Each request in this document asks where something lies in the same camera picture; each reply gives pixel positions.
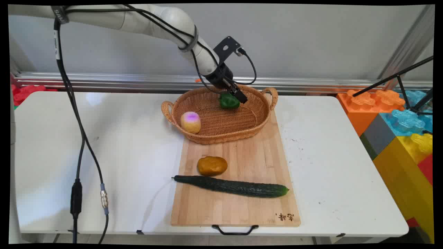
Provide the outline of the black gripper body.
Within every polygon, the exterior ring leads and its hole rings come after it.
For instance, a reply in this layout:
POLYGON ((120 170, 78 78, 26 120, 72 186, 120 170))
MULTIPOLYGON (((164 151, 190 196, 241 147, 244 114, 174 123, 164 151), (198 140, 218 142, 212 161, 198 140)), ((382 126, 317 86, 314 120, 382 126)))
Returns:
POLYGON ((233 79, 234 75, 225 63, 220 64, 213 73, 206 75, 206 80, 217 89, 229 89, 230 80, 233 79))

